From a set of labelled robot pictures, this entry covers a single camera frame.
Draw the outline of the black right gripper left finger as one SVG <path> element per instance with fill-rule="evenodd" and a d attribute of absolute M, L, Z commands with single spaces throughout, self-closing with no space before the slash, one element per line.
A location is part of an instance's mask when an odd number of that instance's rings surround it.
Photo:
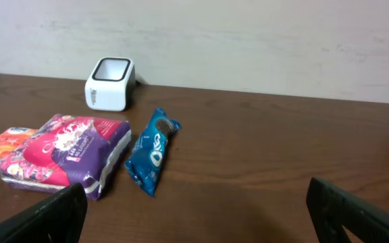
<path fill-rule="evenodd" d="M 78 242 L 88 208 L 72 184 L 0 223 L 0 242 Z"/>

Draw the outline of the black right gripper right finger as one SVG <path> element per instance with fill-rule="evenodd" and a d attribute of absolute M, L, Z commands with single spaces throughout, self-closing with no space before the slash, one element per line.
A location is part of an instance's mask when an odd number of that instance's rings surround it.
<path fill-rule="evenodd" d="M 389 213 L 321 179 L 312 178 L 306 204 L 320 242 L 389 242 Z"/>

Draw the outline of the red purple pad pack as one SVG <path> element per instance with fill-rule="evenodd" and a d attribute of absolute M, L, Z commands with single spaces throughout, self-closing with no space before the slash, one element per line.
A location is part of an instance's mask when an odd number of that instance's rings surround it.
<path fill-rule="evenodd" d="M 14 188 L 50 193 L 79 183 L 97 200 L 131 135 L 128 121 L 56 114 L 0 161 L 1 178 Z"/>

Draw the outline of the orange tissue pack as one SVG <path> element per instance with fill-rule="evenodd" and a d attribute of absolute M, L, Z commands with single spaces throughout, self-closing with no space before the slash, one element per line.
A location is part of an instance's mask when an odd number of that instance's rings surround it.
<path fill-rule="evenodd" d="M 37 130 L 30 128 L 11 127 L 0 134 L 0 160 L 8 156 Z"/>

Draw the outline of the blue Oreo cookie pack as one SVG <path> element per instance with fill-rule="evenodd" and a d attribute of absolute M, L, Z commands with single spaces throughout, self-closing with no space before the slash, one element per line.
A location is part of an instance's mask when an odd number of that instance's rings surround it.
<path fill-rule="evenodd" d="M 180 128 L 178 121 L 169 118 L 162 108 L 156 108 L 124 163 L 135 184 L 149 196 L 154 196 L 157 188 L 167 144 Z"/>

